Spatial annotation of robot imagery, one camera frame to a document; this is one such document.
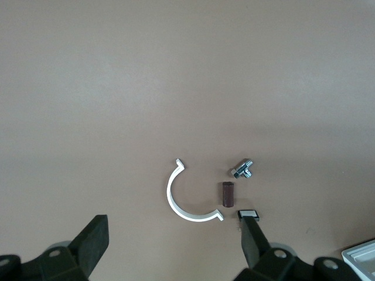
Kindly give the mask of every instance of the white plastic tray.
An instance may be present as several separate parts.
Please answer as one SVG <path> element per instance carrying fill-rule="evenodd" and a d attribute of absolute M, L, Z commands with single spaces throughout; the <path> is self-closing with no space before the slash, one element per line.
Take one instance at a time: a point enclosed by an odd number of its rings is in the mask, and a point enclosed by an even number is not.
<path fill-rule="evenodd" d="M 362 280 L 375 280 L 375 240 L 343 251 L 342 257 Z"/>

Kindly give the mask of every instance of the metal bolt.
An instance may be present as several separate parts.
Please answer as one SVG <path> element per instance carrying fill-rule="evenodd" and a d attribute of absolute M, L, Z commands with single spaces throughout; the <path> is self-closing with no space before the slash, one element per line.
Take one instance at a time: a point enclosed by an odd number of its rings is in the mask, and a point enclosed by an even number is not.
<path fill-rule="evenodd" d="M 250 159 L 246 159 L 244 162 L 239 164 L 236 168 L 234 168 L 231 173 L 235 178 L 239 178 L 240 176 L 246 177 L 247 179 L 251 177 L 251 172 L 248 168 L 253 164 Z"/>
<path fill-rule="evenodd" d="M 329 268 L 329 269 L 337 269 L 337 268 L 339 268 L 339 266 L 337 265 L 337 263 L 334 262 L 334 261 L 331 260 L 331 259 L 325 259 L 325 260 L 323 261 L 323 264 L 324 264 L 327 268 Z"/>
<path fill-rule="evenodd" d="M 285 259 L 287 257 L 287 254 L 283 250 L 276 250 L 274 254 L 281 259 Z"/>
<path fill-rule="evenodd" d="M 250 171 L 246 169 L 246 170 L 244 171 L 244 176 L 245 176 L 246 179 L 248 179 L 249 177 L 251 177 L 251 173 L 250 173 Z"/>
<path fill-rule="evenodd" d="M 54 258 L 55 256 L 58 256 L 60 254 L 61 254 L 60 250 L 54 250 L 51 253 L 49 253 L 49 257 Z"/>
<path fill-rule="evenodd" d="M 4 265 L 7 265 L 9 262 L 10 262 L 9 259 L 3 259 L 2 261 L 0 261 L 0 267 L 4 266 Z"/>

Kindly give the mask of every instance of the c-shaped bracket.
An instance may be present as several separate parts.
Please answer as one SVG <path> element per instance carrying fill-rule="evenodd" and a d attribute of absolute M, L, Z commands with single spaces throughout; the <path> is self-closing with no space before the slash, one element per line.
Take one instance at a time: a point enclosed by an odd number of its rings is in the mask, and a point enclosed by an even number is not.
<path fill-rule="evenodd" d="M 189 213 L 185 212 L 180 207 L 178 207 L 178 205 L 176 204 L 176 202 L 174 201 L 174 199 L 172 197 L 171 185 L 172 185 L 172 182 L 175 179 L 175 177 L 179 173 L 184 171 L 185 167 L 182 164 L 180 159 L 177 159 L 176 163 L 177 163 L 177 168 L 171 174 L 171 176 L 169 178 L 169 181 L 168 181 L 168 186 L 166 188 L 166 198 L 168 199 L 169 205 L 174 210 L 174 212 L 177 215 L 179 215 L 180 217 L 182 217 L 182 218 L 184 218 L 188 221 L 196 221 L 196 222 L 209 221 L 209 220 L 212 220 L 213 218 L 216 218 L 216 217 L 220 221 L 223 221 L 224 217 L 218 209 L 216 209 L 213 212 L 210 212 L 209 214 L 206 214 L 206 215 L 193 215 L 193 214 L 189 214 Z"/>

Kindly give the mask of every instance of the circular hole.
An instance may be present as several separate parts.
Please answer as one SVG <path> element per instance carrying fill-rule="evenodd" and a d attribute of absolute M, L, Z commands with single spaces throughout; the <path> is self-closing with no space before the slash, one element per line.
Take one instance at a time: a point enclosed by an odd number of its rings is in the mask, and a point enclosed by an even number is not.
<path fill-rule="evenodd" d="M 285 259 L 287 257 L 287 254 L 282 251 L 282 250 L 276 250 L 274 252 L 275 256 L 277 256 L 278 258 L 281 258 L 281 259 Z"/>
<path fill-rule="evenodd" d="M 323 261 L 323 264 L 327 267 L 327 268 L 331 268 L 331 269 L 337 269 L 339 268 L 339 266 L 337 265 L 336 262 L 330 260 L 330 259 L 325 259 Z"/>
<path fill-rule="evenodd" d="M 53 257 L 58 256 L 60 254 L 61 254 L 60 250 L 54 250 L 51 253 L 49 253 L 49 257 L 53 258 Z"/>
<path fill-rule="evenodd" d="M 9 262 L 10 262 L 9 259 L 3 259 L 2 261 L 0 261 L 0 266 L 7 265 Z"/>

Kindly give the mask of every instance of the hex bolt head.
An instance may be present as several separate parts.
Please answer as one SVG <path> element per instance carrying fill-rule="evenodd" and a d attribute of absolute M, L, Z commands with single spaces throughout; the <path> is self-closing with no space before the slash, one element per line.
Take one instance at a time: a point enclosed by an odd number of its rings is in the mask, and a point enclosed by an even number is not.
<path fill-rule="evenodd" d="M 235 178 L 239 178 L 239 177 L 240 177 L 240 174 L 237 172 L 236 169 L 233 169 L 233 170 L 231 171 L 231 173 L 232 173 L 232 175 L 233 175 Z"/>

